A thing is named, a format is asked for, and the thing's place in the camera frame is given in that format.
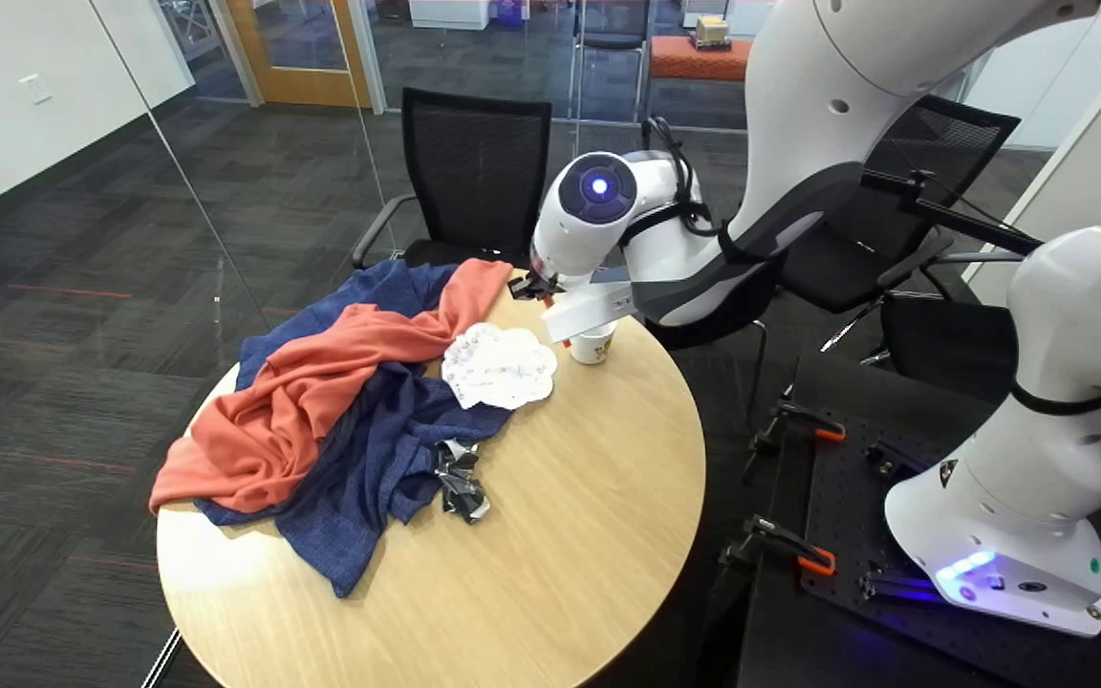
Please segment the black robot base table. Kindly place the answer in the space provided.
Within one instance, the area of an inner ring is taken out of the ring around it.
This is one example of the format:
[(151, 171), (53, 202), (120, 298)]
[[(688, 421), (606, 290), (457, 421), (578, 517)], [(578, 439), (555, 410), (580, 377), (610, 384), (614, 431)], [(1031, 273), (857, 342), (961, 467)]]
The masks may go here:
[(1020, 678), (1101, 685), (1101, 388), (1010, 388), (944, 454), (903, 454), (870, 486), (832, 459), (813, 477), (805, 543), (854, 580), (870, 557), (929, 597), (891, 620), (922, 642)]

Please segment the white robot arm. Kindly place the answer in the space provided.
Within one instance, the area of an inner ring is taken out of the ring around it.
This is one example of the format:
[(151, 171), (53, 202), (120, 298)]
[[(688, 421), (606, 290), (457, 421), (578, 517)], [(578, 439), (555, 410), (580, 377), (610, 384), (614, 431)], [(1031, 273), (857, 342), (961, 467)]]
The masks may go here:
[(1028, 31), (1101, 0), (772, 0), (747, 59), (747, 188), (725, 221), (671, 150), (572, 156), (546, 188), (531, 266), (562, 286), (546, 333), (638, 314), (713, 322), (755, 271), (879, 188), (1010, 271), (1015, 370), (996, 410), (884, 498), (897, 549), (944, 602), (1057, 634), (1101, 634), (1101, 226), (1028, 235), (924, 198), (869, 164), (922, 96)]

